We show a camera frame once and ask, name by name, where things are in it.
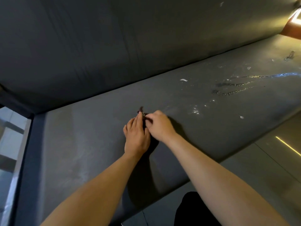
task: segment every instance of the person's left hand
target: person's left hand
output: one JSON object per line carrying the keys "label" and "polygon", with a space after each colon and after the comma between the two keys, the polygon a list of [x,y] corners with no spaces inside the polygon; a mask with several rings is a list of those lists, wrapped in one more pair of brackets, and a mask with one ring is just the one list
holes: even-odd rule
{"label": "person's left hand", "polygon": [[125,154],[140,158],[147,151],[151,142],[151,135],[148,128],[143,130],[141,112],[124,126],[123,132],[126,136],[126,144],[124,146]]}

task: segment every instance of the person's right arm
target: person's right arm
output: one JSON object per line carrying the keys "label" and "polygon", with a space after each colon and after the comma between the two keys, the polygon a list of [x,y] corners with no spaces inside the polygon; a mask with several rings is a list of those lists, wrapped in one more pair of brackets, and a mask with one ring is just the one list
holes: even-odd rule
{"label": "person's right arm", "polygon": [[151,135],[174,153],[221,225],[288,225],[247,183],[178,135],[165,114],[156,111],[146,117]]}

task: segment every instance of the bare skin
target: bare skin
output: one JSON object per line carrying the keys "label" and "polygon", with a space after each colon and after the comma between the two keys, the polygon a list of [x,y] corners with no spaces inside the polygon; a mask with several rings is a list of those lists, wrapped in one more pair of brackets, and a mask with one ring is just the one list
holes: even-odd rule
{"label": "bare skin", "polygon": [[207,207],[221,225],[281,225],[287,222],[243,180],[179,136],[161,111],[141,112],[124,126],[125,153],[63,201],[41,224],[108,225],[137,162],[147,151],[150,133],[177,157]]}

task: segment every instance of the leather surface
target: leather surface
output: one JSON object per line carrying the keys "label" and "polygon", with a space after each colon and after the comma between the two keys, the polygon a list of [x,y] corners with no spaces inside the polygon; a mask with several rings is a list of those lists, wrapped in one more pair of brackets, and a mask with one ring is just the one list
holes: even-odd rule
{"label": "leather surface", "polygon": [[[227,158],[300,110],[300,54],[299,40],[276,35],[36,116],[32,132],[43,135],[29,139],[15,225],[39,224],[117,160],[123,126],[141,106],[169,115],[177,132],[214,160]],[[188,181],[171,151],[153,144],[133,171],[113,223]],[[33,215],[24,214],[31,209]]]}
{"label": "leather surface", "polygon": [[29,117],[267,38],[295,2],[0,0],[0,103]]}

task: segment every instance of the dark gray backrest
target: dark gray backrest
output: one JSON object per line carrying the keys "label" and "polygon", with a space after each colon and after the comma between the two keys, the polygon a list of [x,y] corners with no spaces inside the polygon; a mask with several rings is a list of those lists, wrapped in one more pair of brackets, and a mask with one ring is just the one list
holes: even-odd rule
{"label": "dark gray backrest", "polygon": [[240,47],[295,2],[0,0],[0,103],[28,116]]}

